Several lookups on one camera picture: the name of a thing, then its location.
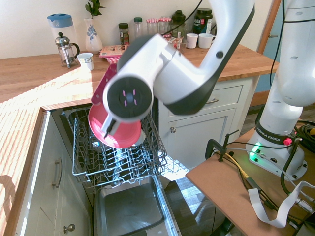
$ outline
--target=blue lid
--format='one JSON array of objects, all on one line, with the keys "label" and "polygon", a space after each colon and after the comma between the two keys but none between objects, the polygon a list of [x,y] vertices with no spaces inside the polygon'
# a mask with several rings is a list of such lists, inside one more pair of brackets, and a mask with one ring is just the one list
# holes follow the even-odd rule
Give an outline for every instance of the blue lid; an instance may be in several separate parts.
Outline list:
[{"label": "blue lid", "polygon": [[48,23],[54,28],[63,28],[73,25],[72,17],[68,14],[53,14],[47,17]]}]

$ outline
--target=red checkered cloth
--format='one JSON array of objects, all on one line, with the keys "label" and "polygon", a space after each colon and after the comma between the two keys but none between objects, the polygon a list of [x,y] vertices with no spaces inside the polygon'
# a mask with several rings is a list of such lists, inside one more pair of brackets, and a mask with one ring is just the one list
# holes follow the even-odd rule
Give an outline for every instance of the red checkered cloth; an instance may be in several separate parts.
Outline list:
[{"label": "red checkered cloth", "polygon": [[106,58],[109,64],[116,64],[118,62],[119,58]]}]

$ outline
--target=wooden table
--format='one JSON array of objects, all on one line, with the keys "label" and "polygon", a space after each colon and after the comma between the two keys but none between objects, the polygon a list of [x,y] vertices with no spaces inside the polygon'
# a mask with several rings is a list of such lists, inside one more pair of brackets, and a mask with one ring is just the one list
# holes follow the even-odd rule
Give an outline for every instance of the wooden table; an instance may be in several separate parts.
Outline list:
[{"label": "wooden table", "polygon": [[[241,136],[236,141],[248,142],[253,134],[253,130]],[[232,144],[230,147],[245,148],[245,145]],[[249,161],[247,152],[231,150],[234,158],[239,162],[244,171],[254,179],[268,196],[277,204],[286,198],[285,192],[281,188],[280,178],[263,168]],[[315,155],[308,150],[305,151],[305,160],[308,163],[308,170],[300,180],[305,180],[315,184]],[[186,174],[186,177],[210,200],[218,209],[247,236],[290,236],[295,230],[287,225],[279,229],[260,221],[251,205],[248,191],[244,188],[237,168],[224,160],[218,161],[215,154],[199,166]],[[289,191],[293,186],[286,181]],[[315,197],[315,190],[303,188],[306,194]],[[276,218],[276,212],[266,208],[269,219]],[[304,218],[306,212],[299,206],[293,206],[290,213],[299,218]]]},{"label": "wooden table", "polygon": [[[206,52],[196,48],[185,56],[199,66]],[[271,65],[271,59],[239,45],[219,81],[267,74]],[[97,56],[92,72],[61,67],[59,55],[0,59],[0,236],[14,234],[42,112],[90,103],[108,66]]]}]

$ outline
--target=dishwasher rack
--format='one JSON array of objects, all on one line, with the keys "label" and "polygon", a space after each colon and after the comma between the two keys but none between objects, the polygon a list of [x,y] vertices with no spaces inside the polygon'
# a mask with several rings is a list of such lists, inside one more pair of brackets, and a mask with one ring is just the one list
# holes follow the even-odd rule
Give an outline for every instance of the dishwasher rack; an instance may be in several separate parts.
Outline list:
[{"label": "dishwasher rack", "polygon": [[136,183],[158,176],[166,163],[166,150],[150,114],[141,120],[145,141],[135,147],[114,148],[103,144],[88,123],[88,111],[74,112],[72,173],[79,183],[90,183],[96,193],[102,187]]}]

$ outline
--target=kitchen counter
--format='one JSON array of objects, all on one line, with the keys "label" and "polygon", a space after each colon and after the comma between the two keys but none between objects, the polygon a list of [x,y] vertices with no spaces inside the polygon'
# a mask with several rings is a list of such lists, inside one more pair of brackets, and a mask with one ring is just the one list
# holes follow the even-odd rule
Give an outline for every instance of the kitchen counter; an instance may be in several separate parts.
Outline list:
[{"label": "kitchen counter", "polygon": [[[206,52],[196,48],[185,56],[199,66]],[[271,65],[239,45],[219,81],[267,74]],[[61,67],[59,55],[0,59],[0,236],[14,234],[43,111],[90,103],[108,66],[96,56],[92,72]]]}]

